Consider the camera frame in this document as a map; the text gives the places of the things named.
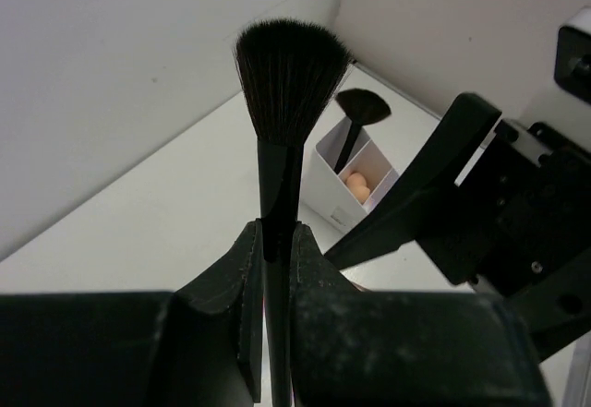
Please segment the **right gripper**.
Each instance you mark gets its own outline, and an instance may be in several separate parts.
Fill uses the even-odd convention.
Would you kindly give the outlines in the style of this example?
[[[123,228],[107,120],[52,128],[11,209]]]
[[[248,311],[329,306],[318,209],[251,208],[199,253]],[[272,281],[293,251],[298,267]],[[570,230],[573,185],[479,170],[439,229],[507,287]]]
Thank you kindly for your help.
[[[386,196],[325,258],[347,269],[421,234],[449,283],[501,296],[548,359],[590,330],[590,155],[546,123],[501,121],[456,186],[500,117],[479,95],[459,94]]]

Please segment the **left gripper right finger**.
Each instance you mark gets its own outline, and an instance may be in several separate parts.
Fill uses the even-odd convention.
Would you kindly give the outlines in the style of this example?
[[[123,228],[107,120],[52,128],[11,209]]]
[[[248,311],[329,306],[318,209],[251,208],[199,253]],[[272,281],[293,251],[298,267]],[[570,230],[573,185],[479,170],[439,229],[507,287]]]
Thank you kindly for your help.
[[[525,323],[500,298],[360,291],[304,223],[291,256],[296,405],[551,405]]]

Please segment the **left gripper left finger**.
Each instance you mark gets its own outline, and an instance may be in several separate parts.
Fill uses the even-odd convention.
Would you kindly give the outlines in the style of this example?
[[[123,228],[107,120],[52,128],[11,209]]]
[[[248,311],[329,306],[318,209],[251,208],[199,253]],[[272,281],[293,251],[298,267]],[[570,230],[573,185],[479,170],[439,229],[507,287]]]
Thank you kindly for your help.
[[[252,406],[261,397],[262,227],[171,291],[1,298],[5,406]]]

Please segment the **beige makeup sponge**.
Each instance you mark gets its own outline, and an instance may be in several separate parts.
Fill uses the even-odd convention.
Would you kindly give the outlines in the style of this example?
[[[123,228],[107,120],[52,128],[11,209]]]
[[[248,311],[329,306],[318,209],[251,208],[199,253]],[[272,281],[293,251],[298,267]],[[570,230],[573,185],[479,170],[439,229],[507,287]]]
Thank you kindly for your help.
[[[371,194],[368,181],[362,173],[350,174],[345,180],[345,185],[360,204],[364,204]]]

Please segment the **white three-compartment organizer box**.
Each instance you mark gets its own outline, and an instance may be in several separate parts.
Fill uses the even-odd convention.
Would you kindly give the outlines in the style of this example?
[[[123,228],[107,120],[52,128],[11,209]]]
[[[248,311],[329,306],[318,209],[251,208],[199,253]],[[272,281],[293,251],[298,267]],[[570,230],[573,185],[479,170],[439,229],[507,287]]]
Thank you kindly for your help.
[[[349,126],[349,120],[342,119],[311,147],[305,156],[301,188],[303,202],[341,233],[348,233],[369,215],[399,177],[365,130],[360,132],[345,167],[339,174],[334,172]],[[354,172],[362,173],[371,189],[364,204],[345,185]]]

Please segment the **black powder brush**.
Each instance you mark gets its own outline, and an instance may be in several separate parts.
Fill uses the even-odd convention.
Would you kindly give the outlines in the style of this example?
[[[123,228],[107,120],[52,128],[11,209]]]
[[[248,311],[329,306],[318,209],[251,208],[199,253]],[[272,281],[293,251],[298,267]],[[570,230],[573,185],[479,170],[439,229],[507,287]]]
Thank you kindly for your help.
[[[305,143],[341,85],[352,56],[324,27],[290,18],[243,30],[235,63],[257,136],[264,309],[271,399],[292,402],[289,287]]]

